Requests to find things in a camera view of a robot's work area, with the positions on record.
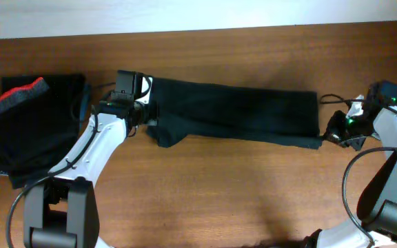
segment wooden table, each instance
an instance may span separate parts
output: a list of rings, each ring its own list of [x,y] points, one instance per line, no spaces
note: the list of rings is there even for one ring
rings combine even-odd
[[[397,83],[397,22],[0,40],[0,77],[82,72],[96,85],[113,81],[117,69],[351,98],[381,79]],[[345,110],[320,107],[321,132],[338,109]],[[101,236],[117,247],[301,239],[347,218],[340,182],[355,155],[330,143],[310,150],[200,136],[164,149],[140,130],[113,153],[96,186]],[[353,209],[383,162],[372,154],[353,168]],[[0,177],[0,247],[16,195]],[[12,224],[17,247],[22,209]]]

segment red stripe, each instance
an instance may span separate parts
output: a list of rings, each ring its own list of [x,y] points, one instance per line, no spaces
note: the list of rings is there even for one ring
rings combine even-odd
[[[0,102],[2,100],[4,100],[4,99],[8,98],[9,96],[14,94],[15,92],[18,92],[18,91],[21,91],[21,90],[31,90],[36,84],[38,84],[42,80],[43,80],[43,78],[40,77],[37,80],[35,80],[33,83],[31,83],[31,84],[27,84],[27,85],[24,85],[24,86],[21,86],[21,87],[14,87],[13,89],[11,89],[9,91],[4,92],[4,94],[2,94],[0,96]]]

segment white background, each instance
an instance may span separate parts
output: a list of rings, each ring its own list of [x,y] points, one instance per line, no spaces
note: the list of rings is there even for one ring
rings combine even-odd
[[[397,0],[0,0],[0,38],[397,20]]]

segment black cloth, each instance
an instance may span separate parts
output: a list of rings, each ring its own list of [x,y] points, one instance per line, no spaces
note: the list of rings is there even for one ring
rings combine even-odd
[[[312,149],[322,143],[315,92],[154,78],[150,106],[159,121],[147,134],[160,147],[171,147],[188,134]]]
[[[83,91],[83,75],[44,76],[35,87],[18,90],[36,78],[1,81],[3,93],[9,96],[0,101],[0,174],[9,175],[13,188],[46,176],[79,135],[79,122],[71,118],[70,105]]]

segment robotic arm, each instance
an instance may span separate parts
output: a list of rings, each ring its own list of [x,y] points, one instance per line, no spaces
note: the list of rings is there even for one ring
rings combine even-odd
[[[396,98],[395,85],[373,85],[367,100],[349,104],[347,114],[336,112],[329,122],[325,140],[360,150],[373,136],[384,146],[397,147],[397,114],[380,106],[386,98]],[[107,248],[99,238],[99,215],[94,186],[113,151],[139,125],[156,125],[149,111],[152,78],[138,72],[119,71],[111,101],[101,101],[83,135],[68,155],[50,173],[47,183],[34,186],[26,194],[23,240],[28,248],[60,247]],[[378,247],[397,243],[397,150],[386,152],[387,162],[367,186],[358,204],[360,226],[351,220],[306,237],[304,248]],[[70,161],[77,161],[68,168]],[[67,200],[66,213],[52,211],[49,204]]]

